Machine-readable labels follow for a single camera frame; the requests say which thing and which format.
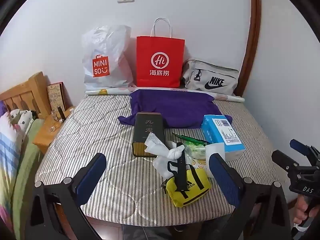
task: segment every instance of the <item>red paper bag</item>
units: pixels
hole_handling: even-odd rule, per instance
[[[170,26],[170,38],[153,37],[158,20]],[[184,40],[172,38],[168,19],[158,18],[150,36],[137,37],[137,86],[178,88],[183,64]]]

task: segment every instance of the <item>adidas logo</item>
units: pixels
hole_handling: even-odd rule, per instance
[[[187,188],[191,188],[193,187],[195,184],[190,182],[190,181],[187,181]]]

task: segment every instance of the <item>barcode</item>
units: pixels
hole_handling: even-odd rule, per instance
[[[228,143],[240,142],[238,139],[228,139]]]
[[[224,126],[230,126],[227,120],[222,119],[221,122]]]

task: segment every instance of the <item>black clamp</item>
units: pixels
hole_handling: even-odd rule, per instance
[[[272,161],[287,171],[290,179],[289,189],[292,192],[309,197],[308,208],[305,211],[309,215],[310,210],[320,204],[320,152],[315,147],[304,145],[294,139],[290,141],[290,147],[305,155],[311,166],[300,166],[279,150],[272,153]],[[302,221],[299,227],[309,224],[308,218]],[[316,216],[309,229],[300,239],[313,239],[313,236],[319,235],[319,223],[320,214]],[[297,233],[297,228],[293,228],[291,231],[292,237]]]
[[[221,230],[215,230],[212,239],[238,239],[254,205],[259,203],[259,215],[246,239],[291,240],[287,202],[279,181],[263,185],[256,184],[249,177],[242,178],[218,153],[210,156],[209,168],[228,203],[235,206],[226,225]]]
[[[69,239],[59,221],[55,203],[60,203],[78,240],[101,240],[87,221],[80,206],[87,203],[107,166],[106,157],[97,153],[87,166],[59,184],[35,183],[30,216],[26,223],[25,239]]]

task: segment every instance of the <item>purple cloth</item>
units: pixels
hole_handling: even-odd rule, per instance
[[[201,128],[205,114],[222,115],[205,93],[139,89],[130,94],[132,115],[119,116],[121,124],[134,125],[137,112],[161,113],[165,128]],[[229,122],[232,117],[226,115]]]
[[[0,101],[0,116],[2,116],[6,112],[7,112],[7,108],[5,107],[4,102]]]

